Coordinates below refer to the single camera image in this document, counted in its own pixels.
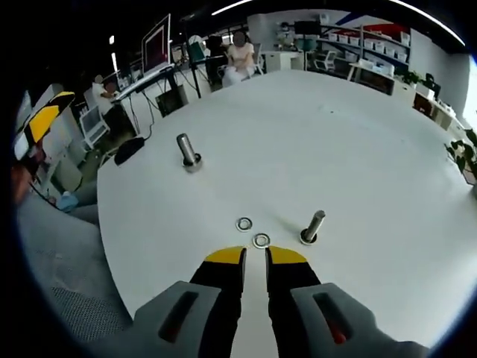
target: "computer monitor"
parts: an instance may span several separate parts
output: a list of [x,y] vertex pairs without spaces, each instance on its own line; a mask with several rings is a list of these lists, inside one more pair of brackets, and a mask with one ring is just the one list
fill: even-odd
[[159,21],[142,39],[142,71],[146,73],[171,62],[171,14]]

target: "silver bolt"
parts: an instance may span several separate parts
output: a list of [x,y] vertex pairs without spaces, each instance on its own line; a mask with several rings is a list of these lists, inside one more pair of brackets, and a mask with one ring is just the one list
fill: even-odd
[[182,155],[184,156],[184,163],[186,164],[194,164],[195,160],[195,152],[192,149],[192,145],[187,137],[187,134],[182,133],[177,136],[177,144],[179,145],[180,151],[182,151]]
[[304,235],[303,235],[303,241],[307,243],[312,243],[313,238],[318,232],[318,229],[321,226],[321,223],[323,222],[323,219],[325,217],[325,212],[322,210],[318,210],[314,215],[312,222],[310,222],[310,225],[306,229]]

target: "black pole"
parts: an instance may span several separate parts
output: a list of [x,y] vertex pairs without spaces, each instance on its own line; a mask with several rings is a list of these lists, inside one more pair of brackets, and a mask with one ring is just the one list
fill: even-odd
[[195,74],[195,64],[192,61],[191,46],[189,45],[189,37],[187,36],[187,22],[186,21],[184,21],[184,34],[186,35],[186,48],[187,48],[187,53],[189,54],[189,66],[192,70],[192,77],[194,78],[195,91],[197,92],[197,96],[199,98],[202,98],[202,96],[200,95],[199,83],[197,82],[197,75]]

